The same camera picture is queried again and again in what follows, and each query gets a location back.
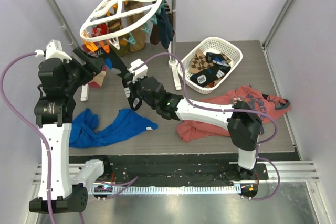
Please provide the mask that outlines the black blue sport sock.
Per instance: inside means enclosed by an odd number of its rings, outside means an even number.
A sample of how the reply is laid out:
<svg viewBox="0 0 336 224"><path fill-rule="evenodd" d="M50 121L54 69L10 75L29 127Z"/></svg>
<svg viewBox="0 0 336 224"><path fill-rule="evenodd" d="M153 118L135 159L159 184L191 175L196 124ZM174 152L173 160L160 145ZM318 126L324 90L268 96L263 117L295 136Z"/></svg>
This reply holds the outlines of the black blue sport sock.
<svg viewBox="0 0 336 224"><path fill-rule="evenodd" d="M207 52L205 56L213 66L196 74L190 73L190 81L202 88L212 88L229 73L232 61L223 53Z"/></svg>

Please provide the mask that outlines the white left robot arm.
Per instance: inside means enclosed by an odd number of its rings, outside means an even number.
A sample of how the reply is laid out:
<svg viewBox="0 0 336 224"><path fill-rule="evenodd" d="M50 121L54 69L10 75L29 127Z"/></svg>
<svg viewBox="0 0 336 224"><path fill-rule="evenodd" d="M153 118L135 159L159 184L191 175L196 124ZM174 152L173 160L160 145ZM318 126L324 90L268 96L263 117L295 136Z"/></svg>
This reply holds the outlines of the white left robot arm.
<svg viewBox="0 0 336 224"><path fill-rule="evenodd" d="M45 60L38 66L40 97L34 108L41 138L42 170L38 196L29 202L29 211L47 214L83 212L88 203L88 191L100 180L112 174L105 155L92 156L74 178L69 173L69 138L74 94L82 85L99 74L104 65L81 48L73 50L73 58L62 50L47 49Z"/></svg>

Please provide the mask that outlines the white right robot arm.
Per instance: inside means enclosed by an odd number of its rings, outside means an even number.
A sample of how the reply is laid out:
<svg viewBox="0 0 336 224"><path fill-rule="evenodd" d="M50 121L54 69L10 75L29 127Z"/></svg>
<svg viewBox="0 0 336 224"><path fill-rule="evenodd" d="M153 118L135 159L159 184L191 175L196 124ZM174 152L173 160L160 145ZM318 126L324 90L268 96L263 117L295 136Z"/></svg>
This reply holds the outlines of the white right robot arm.
<svg viewBox="0 0 336 224"><path fill-rule="evenodd" d="M230 106L188 100L182 95L167 92L154 77L135 78L132 73L122 77L122 84L133 110L145 102L166 120L191 120L227 130L232 143L238 148L235 174L242 179L255 175L262 121L247 103L239 101Z"/></svg>

